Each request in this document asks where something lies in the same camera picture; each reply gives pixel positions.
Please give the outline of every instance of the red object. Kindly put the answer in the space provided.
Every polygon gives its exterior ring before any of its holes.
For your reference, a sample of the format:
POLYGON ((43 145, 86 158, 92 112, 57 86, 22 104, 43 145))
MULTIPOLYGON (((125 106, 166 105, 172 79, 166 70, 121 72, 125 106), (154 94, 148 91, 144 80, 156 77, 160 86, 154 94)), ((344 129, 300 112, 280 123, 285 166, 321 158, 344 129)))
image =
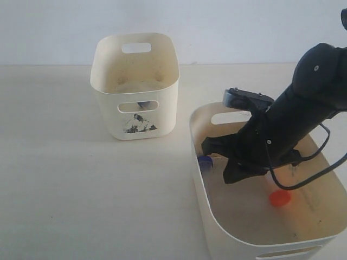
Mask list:
POLYGON ((270 194, 269 200, 274 207, 282 207, 291 200, 291 194, 285 190, 274 191, 270 194))

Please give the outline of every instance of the large white bin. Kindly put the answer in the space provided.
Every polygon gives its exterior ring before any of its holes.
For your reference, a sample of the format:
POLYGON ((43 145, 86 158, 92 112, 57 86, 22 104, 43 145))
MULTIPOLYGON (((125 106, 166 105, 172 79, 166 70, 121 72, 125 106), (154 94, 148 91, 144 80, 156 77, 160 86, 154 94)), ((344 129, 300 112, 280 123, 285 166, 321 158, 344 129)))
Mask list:
MULTIPOLYGON (((347 225, 347 195, 331 172, 298 190, 280 208, 270 205, 268 195, 277 189, 266 177, 253 177, 226 185, 222 171, 203 177, 197 156, 207 137, 236 133, 245 122, 214 125, 215 114, 237 112, 222 103, 200 107, 191 116, 192 174, 208 248, 213 259, 305 260, 341 233, 347 225)), ((317 145, 308 135, 297 146, 303 156, 317 145)), ((276 170, 284 185, 293 185, 328 166, 322 154, 297 167, 276 170)))
POLYGON ((91 85, 117 139, 169 134, 176 125, 178 79, 174 45, 166 35, 114 35, 98 43, 91 85))

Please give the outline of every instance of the white wall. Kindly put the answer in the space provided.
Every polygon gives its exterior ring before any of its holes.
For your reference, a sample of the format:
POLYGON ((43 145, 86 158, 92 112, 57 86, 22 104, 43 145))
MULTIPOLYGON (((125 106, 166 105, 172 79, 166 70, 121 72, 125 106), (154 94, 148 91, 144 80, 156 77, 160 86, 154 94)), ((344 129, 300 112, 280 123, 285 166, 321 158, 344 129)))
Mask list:
POLYGON ((91 64, 111 34, 169 35, 179 62, 295 62, 347 46, 346 0, 0 0, 0 64, 91 64))

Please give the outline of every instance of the handle cutout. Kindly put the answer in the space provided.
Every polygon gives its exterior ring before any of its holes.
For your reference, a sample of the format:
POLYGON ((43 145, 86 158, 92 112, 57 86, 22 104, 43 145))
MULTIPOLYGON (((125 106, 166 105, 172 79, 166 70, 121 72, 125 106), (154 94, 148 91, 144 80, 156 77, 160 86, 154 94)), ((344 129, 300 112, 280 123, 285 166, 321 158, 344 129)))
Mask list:
POLYGON ((133 113, 142 111, 153 111, 159 107, 157 101, 142 101, 142 102, 131 102, 122 103, 118 105, 118 110, 122 113, 133 113))
POLYGON ((226 112, 212 116, 213 125, 230 124, 236 122, 246 122, 250 119, 251 114, 248 111, 226 112))
POLYGON ((286 257, 295 257, 300 255, 308 254, 310 251, 316 250, 321 248, 322 246, 312 246, 310 248, 301 248, 301 249, 294 249, 294 250, 288 250, 288 251, 282 251, 282 252, 273 252, 273 253, 265 253, 263 255, 257 256, 256 260, 273 260, 273 259, 282 259, 286 257))
POLYGON ((123 53, 149 53, 152 50, 152 45, 148 42, 141 43, 126 43, 121 47, 123 53))

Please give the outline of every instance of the small white bin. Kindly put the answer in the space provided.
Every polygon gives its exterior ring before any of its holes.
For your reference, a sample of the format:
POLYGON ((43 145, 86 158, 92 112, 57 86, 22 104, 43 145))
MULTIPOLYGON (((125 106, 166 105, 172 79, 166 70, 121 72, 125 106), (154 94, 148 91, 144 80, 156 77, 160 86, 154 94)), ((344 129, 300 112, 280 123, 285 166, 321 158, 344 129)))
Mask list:
POLYGON ((169 134, 176 125, 178 79, 176 52, 166 35, 114 35, 98 43, 91 85, 117 139, 169 134))
MULTIPOLYGON (((223 104, 200 107, 191 116, 192 174, 205 236, 213 259, 305 260, 338 236, 347 226, 347 194, 334 172, 291 191, 291 201, 274 208, 268 200, 277 187, 268 178, 252 177, 226 185, 224 165, 202 176, 197 157, 206 137, 236 133, 245 122, 211 122, 215 114, 237 112, 223 104)), ((303 156, 317 145, 308 135, 298 144, 303 156)), ((328 166, 322 154, 297 167, 276 170, 284 185, 293 185, 328 166)))

